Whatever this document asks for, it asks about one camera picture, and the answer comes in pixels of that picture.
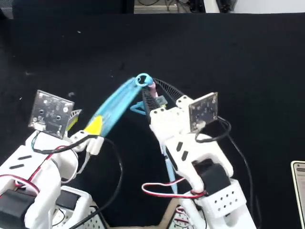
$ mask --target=black fabric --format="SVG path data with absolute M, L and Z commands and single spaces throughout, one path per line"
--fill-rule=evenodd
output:
M 263 228 L 300 228 L 290 162 L 305 160 L 304 24 L 304 14 L 1 22 L 0 161 L 31 133 L 27 124 L 37 89 L 83 108 L 77 130 L 120 84 L 146 72 L 191 98 L 219 92 L 219 115 L 231 122 L 253 173 Z M 210 134 L 215 136 L 214 129 Z M 143 194 L 141 184 L 168 177 L 146 118 L 126 112 L 108 137 L 118 145 L 125 176 L 105 218 L 112 226 L 158 224 L 169 200 Z M 248 197 L 242 159 L 227 139 L 219 144 Z M 118 177 L 114 153 L 105 146 L 73 186 L 90 192 L 101 206 Z

